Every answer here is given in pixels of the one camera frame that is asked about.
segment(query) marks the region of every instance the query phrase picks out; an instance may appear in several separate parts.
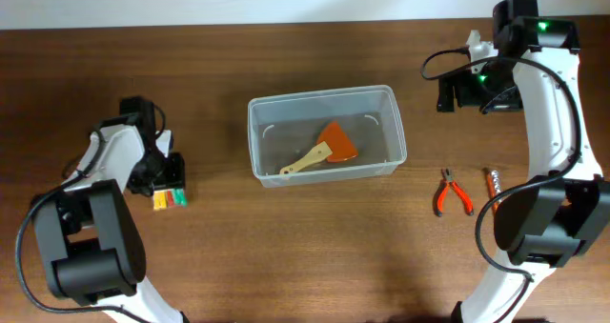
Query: wooden table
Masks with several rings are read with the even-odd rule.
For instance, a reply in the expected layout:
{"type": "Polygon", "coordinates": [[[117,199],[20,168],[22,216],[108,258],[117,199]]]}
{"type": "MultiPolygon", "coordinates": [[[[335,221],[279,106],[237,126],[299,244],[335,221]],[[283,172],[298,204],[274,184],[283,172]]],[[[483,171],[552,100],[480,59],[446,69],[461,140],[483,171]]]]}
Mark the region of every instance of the wooden table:
{"type": "MultiPolygon", "coordinates": [[[[610,17],[581,17],[580,95],[598,161],[610,172],[610,17]]],[[[158,104],[187,162],[189,207],[153,212],[126,194],[144,241],[148,276],[192,322],[381,322],[447,316],[486,263],[475,218],[453,194],[433,215],[442,167],[475,206],[487,200],[483,167],[505,187],[525,180],[522,113],[435,110],[437,83],[419,76],[430,53],[463,45],[490,19],[299,25],[0,32],[0,321],[109,322],[102,313],[35,309],[17,286],[13,241],[31,197],[60,181],[88,146],[87,132],[119,99],[158,104]],[[252,98],[385,84],[400,107],[408,158],[388,177],[264,189],[246,136],[252,98]]],[[[466,60],[448,56],[430,72],[466,60]]],[[[494,248],[491,219],[485,243],[494,248]]],[[[53,305],[33,233],[27,277],[53,305]]],[[[602,322],[610,315],[610,230],[582,259],[540,285],[519,317],[602,322]]]]}

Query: clear plastic bin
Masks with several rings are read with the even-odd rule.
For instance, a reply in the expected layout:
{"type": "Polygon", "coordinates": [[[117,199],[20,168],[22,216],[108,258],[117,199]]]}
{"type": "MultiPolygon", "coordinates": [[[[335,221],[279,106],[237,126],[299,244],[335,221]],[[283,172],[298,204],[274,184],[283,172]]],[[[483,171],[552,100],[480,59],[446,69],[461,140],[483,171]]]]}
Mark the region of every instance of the clear plastic bin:
{"type": "Polygon", "coordinates": [[[266,188],[391,174],[407,159],[397,101],[387,86],[253,99],[248,105],[248,142],[254,175],[266,188]],[[358,156],[279,174],[313,148],[333,120],[354,143],[358,156]]]}

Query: pliers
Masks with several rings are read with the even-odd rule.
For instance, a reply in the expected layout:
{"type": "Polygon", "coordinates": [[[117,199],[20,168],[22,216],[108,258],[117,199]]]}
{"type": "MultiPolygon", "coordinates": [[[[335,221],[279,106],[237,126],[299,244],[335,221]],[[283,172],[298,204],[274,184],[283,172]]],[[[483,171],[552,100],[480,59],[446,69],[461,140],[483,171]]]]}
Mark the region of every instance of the pliers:
{"type": "Polygon", "coordinates": [[[466,192],[461,189],[458,186],[458,183],[456,182],[456,180],[454,180],[454,176],[452,175],[451,171],[449,171],[448,169],[442,170],[442,176],[443,176],[443,184],[442,184],[442,191],[440,192],[440,194],[438,195],[438,200],[437,200],[437,209],[436,209],[436,214],[438,217],[442,216],[442,202],[445,200],[445,196],[447,195],[447,192],[449,191],[449,188],[451,187],[452,189],[454,189],[454,192],[457,194],[457,196],[459,197],[459,199],[461,199],[462,203],[464,203],[464,207],[466,208],[466,213],[468,215],[473,215],[475,214],[475,212],[473,211],[473,202],[470,200],[470,197],[468,196],[468,194],[466,194],[466,192]]]}

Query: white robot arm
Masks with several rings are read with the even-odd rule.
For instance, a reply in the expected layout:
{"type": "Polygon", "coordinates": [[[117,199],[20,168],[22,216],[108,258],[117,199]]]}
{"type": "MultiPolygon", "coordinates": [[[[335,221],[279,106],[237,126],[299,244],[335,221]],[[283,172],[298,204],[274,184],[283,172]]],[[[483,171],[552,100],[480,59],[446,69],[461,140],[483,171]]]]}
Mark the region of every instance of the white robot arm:
{"type": "MultiPolygon", "coordinates": [[[[480,58],[494,56],[483,54],[480,58]]],[[[582,157],[580,162],[565,177],[575,180],[593,180],[602,176],[601,167],[595,159],[584,128],[584,119],[580,107],[578,87],[579,57],[569,50],[542,48],[538,52],[524,53],[521,58],[536,61],[553,69],[568,84],[579,108],[580,126],[582,128],[582,157]]],[[[574,152],[574,124],[565,95],[543,71],[533,67],[517,64],[513,76],[523,101],[527,139],[529,143],[528,180],[536,175],[545,175],[553,170],[567,167],[567,157],[574,152]]],[[[496,262],[507,268],[519,268],[533,275],[526,294],[502,322],[511,322],[527,297],[536,286],[556,268],[548,263],[524,262],[513,265],[507,252],[496,251],[496,262]]],[[[494,322],[515,302],[523,286],[523,276],[506,273],[489,266],[475,291],[462,303],[461,318],[463,322],[494,322]]]]}
{"type": "MultiPolygon", "coordinates": [[[[600,235],[610,220],[610,184],[603,181],[584,127],[576,26],[539,18],[537,0],[505,0],[494,8],[494,43],[479,39],[473,30],[467,49],[441,51],[426,61],[446,52],[471,59],[434,77],[437,110],[453,111],[454,99],[460,107],[480,106],[483,113],[523,109],[532,185],[508,190],[510,196],[499,204],[496,255],[475,291],[457,303],[452,319],[511,322],[545,277],[586,253],[600,235]]],[[[432,79],[424,68],[424,78],[432,79]]],[[[485,213],[478,218],[478,237],[485,213]]],[[[486,256],[480,240],[478,246],[486,256]]]]}
{"type": "Polygon", "coordinates": [[[146,276],[144,246],[123,198],[126,188],[150,196],[155,190],[184,187],[184,161],[170,152],[173,137],[165,130],[162,112],[162,131],[155,130],[155,108],[140,97],[122,100],[120,115],[101,122],[91,134],[77,171],[33,214],[49,289],[83,307],[55,309],[38,302],[25,284],[18,258],[24,291],[38,308],[78,313],[89,307],[122,323],[188,322],[146,276]],[[96,227],[95,238],[68,238],[90,227],[96,227]]]}

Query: orange spatula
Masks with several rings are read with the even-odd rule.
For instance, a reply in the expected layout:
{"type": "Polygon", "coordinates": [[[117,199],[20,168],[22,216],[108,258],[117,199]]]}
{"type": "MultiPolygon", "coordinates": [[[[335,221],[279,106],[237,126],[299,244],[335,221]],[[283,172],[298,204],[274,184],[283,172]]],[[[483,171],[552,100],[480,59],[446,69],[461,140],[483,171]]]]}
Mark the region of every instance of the orange spatula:
{"type": "Polygon", "coordinates": [[[299,172],[318,162],[342,162],[358,156],[358,150],[336,121],[331,122],[317,138],[317,145],[300,160],[282,168],[280,174],[299,172]]]}

